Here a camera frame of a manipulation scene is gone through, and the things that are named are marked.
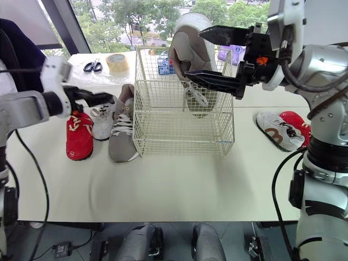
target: scissors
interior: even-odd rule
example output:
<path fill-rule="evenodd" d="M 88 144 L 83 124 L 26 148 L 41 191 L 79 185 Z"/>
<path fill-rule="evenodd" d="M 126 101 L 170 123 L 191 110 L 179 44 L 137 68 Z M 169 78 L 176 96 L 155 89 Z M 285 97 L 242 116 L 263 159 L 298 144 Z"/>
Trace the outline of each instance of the scissors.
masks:
<path fill-rule="evenodd" d="M 99 58 L 95 61 L 91 61 L 90 63 L 87 63 L 85 67 L 83 68 L 84 72 L 101 72 L 103 70 L 102 64 L 99 62 Z"/>

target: floor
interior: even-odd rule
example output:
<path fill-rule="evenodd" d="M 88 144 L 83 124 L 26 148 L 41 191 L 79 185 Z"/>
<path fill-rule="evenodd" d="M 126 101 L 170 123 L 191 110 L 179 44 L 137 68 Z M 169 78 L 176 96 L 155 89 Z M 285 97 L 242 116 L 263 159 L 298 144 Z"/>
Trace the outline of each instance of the floor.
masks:
<path fill-rule="evenodd" d="M 160 226 L 164 233 L 164 260 L 192 260 L 191 258 L 191 236 L 193 222 L 171 222 L 154 223 Z M 266 261 L 290 261 L 287 256 L 279 227 L 259 228 L 257 222 L 209 222 L 220 236 L 226 258 L 230 261 L 251 261 L 252 259 L 245 251 L 245 235 L 252 236 L 253 229 L 256 235 L 264 236 L 270 245 L 270 255 Z M 113 261 L 122 238 L 132 228 L 140 223 L 106 223 L 103 231 L 98 232 L 93 241 L 110 240 L 109 254 L 103 261 Z M 295 242 L 296 225 L 287 225 L 292 245 Z M 34 247 L 39 229 L 30 227 L 28 223 L 19 222 L 16 226 L 7 229 L 8 252 L 14 255 L 13 260 L 29 259 Z M 48 248 L 57 243 L 71 241 L 74 245 L 80 245 L 89 239 L 90 231 L 81 228 L 72 228 L 48 224 L 39 245 L 36 257 L 44 253 Z M 65 261 L 87 261 L 90 258 L 90 251 L 93 241 L 89 244 L 74 250 L 69 257 L 60 260 Z M 55 260 L 53 250 L 48 251 L 39 260 Z"/>

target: red shoe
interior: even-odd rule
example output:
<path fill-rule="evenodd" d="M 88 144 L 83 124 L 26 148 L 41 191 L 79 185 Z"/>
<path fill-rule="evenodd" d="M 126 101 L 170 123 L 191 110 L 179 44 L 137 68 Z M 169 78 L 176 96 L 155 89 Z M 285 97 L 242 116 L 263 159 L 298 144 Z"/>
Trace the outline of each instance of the red shoe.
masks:
<path fill-rule="evenodd" d="M 66 155 L 72 160 L 86 159 L 92 155 L 93 121 L 86 113 L 71 116 L 66 122 Z"/>
<path fill-rule="evenodd" d="M 296 129 L 298 129 L 301 134 L 304 136 L 304 143 L 302 144 L 301 148 L 307 147 L 310 141 L 310 125 L 307 125 L 303 118 L 293 112 L 293 111 L 284 111 L 279 115 L 286 123 L 294 126 Z"/>

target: wire basket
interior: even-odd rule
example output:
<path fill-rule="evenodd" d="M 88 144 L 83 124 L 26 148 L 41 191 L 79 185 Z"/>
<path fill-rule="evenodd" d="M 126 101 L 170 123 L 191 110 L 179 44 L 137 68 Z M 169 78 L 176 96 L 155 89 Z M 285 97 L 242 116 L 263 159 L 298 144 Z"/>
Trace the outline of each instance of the wire basket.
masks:
<path fill-rule="evenodd" d="M 168 70 L 161 69 L 165 51 L 168 48 L 136 51 L 133 141 L 138 152 L 226 155 L 234 143 L 232 95 L 180 81 L 169 60 Z M 217 69 L 230 76 L 231 59 L 225 62 L 217 56 L 218 51 Z"/>

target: packing tape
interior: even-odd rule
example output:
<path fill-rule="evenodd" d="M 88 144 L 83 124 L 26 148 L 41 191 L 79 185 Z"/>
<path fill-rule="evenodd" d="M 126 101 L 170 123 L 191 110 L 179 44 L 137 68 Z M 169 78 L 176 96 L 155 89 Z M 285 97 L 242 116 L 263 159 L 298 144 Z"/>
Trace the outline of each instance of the packing tape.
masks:
<path fill-rule="evenodd" d="M 123 72 L 129 69 L 127 58 L 121 53 L 115 53 L 106 58 L 110 72 Z"/>

